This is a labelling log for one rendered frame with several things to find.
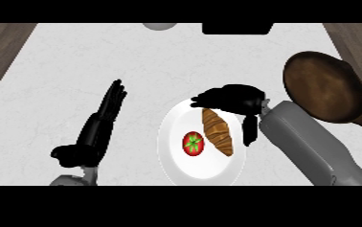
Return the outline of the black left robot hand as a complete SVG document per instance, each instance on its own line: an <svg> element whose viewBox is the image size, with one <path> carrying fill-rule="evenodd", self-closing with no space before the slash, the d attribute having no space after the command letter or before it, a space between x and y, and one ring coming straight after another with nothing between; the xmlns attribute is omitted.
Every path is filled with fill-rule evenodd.
<svg viewBox="0 0 362 227"><path fill-rule="evenodd" d="M90 115L77 142L56 147L51 157L64 168L96 168L107 154L113 137L114 122L127 92L117 79L108 89L98 111Z"/></svg>

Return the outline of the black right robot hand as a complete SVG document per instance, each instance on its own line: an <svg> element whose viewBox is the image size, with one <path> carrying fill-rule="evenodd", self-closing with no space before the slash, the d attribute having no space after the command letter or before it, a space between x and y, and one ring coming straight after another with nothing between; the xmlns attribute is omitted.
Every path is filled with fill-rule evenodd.
<svg viewBox="0 0 362 227"><path fill-rule="evenodd" d="M257 139L257 116L262 114L262 104L266 101L265 92L250 85L226 84L220 88L212 88L191 100L192 107L219 109L246 116L243 131L244 145L249 147Z"/></svg>

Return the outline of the brown croissant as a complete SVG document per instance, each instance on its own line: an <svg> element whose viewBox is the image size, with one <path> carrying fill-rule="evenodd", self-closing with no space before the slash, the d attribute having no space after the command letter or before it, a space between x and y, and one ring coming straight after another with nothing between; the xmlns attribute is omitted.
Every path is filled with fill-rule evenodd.
<svg viewBox="0 0 362 227"><path fill-rule="evenodd" d="M203 109L204 134L215 148L225 156L234 155L232 136L229 125L219 115L209 109Z"/></svg>

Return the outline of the brown pan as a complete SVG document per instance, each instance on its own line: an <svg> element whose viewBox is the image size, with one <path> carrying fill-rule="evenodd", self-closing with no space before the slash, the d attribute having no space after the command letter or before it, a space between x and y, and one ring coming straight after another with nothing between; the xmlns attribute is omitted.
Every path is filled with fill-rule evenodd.
<svg viewBox="0 0 362 227"><path fill-rule="evenodd" d="M282 84L315 118L362 126L362 80L346 61L321 52L297 53L284 64Z"/></svg>

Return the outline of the white plate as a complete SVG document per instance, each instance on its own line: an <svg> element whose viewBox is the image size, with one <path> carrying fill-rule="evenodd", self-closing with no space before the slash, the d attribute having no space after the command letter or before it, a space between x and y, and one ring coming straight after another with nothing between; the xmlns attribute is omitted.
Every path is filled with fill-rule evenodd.
<svg viewBox="0 0 362 227"><path fill-rule="evenodd" d="M237 116L215 110L229 126L234 154L226 156L209 141L203 125L203 109L183 100L169 111L157 137L157 152L163 170L176 185L232 185L244 169L247 148L241 123ZM182 142L186 135L198 133L204 149L188 155Z"/></svg>

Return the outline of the red tomato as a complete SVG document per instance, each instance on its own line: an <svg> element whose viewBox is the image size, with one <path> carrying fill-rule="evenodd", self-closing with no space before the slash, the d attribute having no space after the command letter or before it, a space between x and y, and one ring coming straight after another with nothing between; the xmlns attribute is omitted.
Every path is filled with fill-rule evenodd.
<svg viewBox="0 0 362 227"><path fill-rule="evenodd" d="M204 137L197 131L185 134L182 139L182 149L189 156L198 156L204 151Z"/></svg>

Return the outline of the black appliance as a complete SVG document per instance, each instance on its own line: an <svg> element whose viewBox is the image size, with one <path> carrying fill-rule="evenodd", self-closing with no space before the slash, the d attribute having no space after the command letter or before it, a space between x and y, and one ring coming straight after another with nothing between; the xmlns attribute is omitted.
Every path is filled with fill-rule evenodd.
<svg viewBox="0 0 362 227"><path fill-rule="evenodd" d="M272 23L204 23L204 34L268 34Z"/></svg>

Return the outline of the grey round object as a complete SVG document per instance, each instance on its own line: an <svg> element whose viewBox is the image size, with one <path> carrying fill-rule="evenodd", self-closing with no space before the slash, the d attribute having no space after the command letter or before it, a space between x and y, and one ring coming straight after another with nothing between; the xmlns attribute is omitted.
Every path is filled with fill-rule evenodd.
<svg viewBox="0 0 362 227"><path fill-rule="evenodd" d="M178 23L144 23L144 25L152 31L166 31L172 29Z"/></svg>

